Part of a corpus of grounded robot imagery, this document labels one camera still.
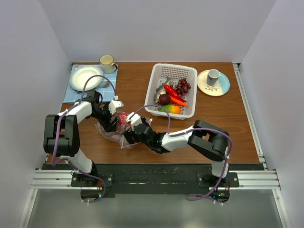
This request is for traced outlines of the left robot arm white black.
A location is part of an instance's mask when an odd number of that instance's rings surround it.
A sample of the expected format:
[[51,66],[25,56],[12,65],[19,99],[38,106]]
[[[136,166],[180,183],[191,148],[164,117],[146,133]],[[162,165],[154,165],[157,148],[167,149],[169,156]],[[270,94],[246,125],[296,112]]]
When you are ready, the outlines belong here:
[[118,96],[104,106],[100,106],[102,95],[93,90],[74,103],[74,105],[58,114],[49,114],[45,118],[43,148],[52,154],[52,166],[65,161],[75,171],[76,181],[86,186],[101,186],[96,165],[88,159],[80,149],[78,124],[86,118],[95,118],[106,132],[115,132],[119,117],[115,114],[123,107]]

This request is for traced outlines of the fake purple grapes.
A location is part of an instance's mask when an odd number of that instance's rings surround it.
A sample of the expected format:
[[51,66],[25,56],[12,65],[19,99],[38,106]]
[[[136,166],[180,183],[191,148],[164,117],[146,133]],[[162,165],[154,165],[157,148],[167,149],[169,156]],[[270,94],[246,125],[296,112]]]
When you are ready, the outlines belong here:
[[175,91],[180,96],[187,94],[190,89],[191,85],[188,83],[186,78],[180,79],[178,84],[175,86]]

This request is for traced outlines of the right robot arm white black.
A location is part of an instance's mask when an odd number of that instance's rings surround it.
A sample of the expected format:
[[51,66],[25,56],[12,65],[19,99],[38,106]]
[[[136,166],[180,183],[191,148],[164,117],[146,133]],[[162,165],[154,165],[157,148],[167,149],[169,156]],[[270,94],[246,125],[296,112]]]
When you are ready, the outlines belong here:
[[221,187],[228,182],[228,159],[232,150],[229,133],[202,120],[193,126],[172,133],[158,133],[148,123],[140,123],[123,131],[129,144],[143,143],[152,151],[163,154],[190,146],[212,161],[214,185]]

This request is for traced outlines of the fake carrot orange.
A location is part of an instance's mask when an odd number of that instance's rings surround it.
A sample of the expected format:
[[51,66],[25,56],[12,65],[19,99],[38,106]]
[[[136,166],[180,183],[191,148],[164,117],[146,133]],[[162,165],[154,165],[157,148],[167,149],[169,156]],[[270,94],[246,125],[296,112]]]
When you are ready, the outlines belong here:
[[170,95],[170,99],[171,99],[171,103],[173,103],[173,104],[176,104],[176,105],[179,105],[179,106],[185,106],[185,107],[188,106],[187,103],[185,103],[185,102],[183,102],[183,101],[181,101],[181,100],[178,100],[178,99],[174,98],[174,97],[171,96],[171,95]]

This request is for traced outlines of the fake dark purple fruit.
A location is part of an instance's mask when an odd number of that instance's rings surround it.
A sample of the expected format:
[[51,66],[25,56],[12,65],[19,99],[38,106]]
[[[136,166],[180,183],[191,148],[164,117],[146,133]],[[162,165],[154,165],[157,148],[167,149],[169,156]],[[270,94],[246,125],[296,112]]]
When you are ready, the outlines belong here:
[[162,94],[159,96],[159,105],[169,105],[171,103],[171,97],[168,94]]

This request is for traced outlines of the fake red chili pepper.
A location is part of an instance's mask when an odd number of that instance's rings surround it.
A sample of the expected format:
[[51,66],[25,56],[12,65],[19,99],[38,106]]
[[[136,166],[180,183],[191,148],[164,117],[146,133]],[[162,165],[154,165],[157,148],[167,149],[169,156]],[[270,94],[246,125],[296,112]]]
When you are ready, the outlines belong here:
[[182,102],[186,102],[186,100],[184,100],[181,96],[179,96],[178,93],[169,85],[165,84],[164,89],[167,91],[169,95],[173,96],[175,99],[180,100]]

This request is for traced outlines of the clear zip top bag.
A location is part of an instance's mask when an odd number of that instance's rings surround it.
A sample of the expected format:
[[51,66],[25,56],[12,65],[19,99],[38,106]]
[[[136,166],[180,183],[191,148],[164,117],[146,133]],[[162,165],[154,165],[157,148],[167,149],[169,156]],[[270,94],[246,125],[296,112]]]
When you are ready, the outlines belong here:
[[98,122],[98,124],[96,125],[96,128],[104,138],[106,138],[110,141],[119,143],[121,149],[132,149],[135,145],[141,143],[141,142],[139,142],[139,143],[129,145],[128,142],[126,141],[125,137],[123,136],[123,133],[128,132],[128,130],[131,128],[130,125],[127,127],[122,127],[119,124],[117,124],[116,132],[105,132],[103,127]]

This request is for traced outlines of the fake fish grey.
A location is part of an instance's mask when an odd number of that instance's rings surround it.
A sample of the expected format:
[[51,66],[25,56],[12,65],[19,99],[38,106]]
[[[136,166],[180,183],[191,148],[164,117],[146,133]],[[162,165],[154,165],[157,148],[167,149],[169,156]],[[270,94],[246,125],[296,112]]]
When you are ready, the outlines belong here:
[[153,97],[153,100],[154,100],[154,103],[155,103],[155,104],[158,104],[160,95],[163,95],[163,94],[166,94],[166,93],[167,93],[167,91],[166,91],[166,89],[164,88],[164,86],[165,86],[165,85],[169,85],[169,82],[172,81],[172,80],[173,80],[173,78],[168,77],[167,80],[166,80],[166,82],[163,83],[160,87],[158,87],[158,88],[156,89],[156,93],[154,94],[154,97]]

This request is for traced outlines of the fake red bell pepper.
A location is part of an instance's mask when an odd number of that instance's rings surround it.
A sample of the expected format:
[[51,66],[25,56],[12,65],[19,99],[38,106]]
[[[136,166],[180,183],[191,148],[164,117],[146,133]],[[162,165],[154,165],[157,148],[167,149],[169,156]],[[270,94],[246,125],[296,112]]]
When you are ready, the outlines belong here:
[[129,123],[127,123],[126,119],[128,117],[128,113],[126,112],[119,112],[118,113],[118,118],[119,118],[119,121],[118,121],[118,124],[122,127],[127,127],[129,126]]

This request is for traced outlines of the fake mango green orange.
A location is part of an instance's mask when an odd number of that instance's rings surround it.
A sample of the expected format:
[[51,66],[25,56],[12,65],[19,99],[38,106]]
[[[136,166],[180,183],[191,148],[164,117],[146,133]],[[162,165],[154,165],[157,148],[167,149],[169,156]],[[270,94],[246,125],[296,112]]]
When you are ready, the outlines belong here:
[[159,108],[159,111],[160,112],[167,111],[168,113],[171,114],[179,114],[181,109],[179,106],[168,104],[168,105],[163,105],[161,108]]

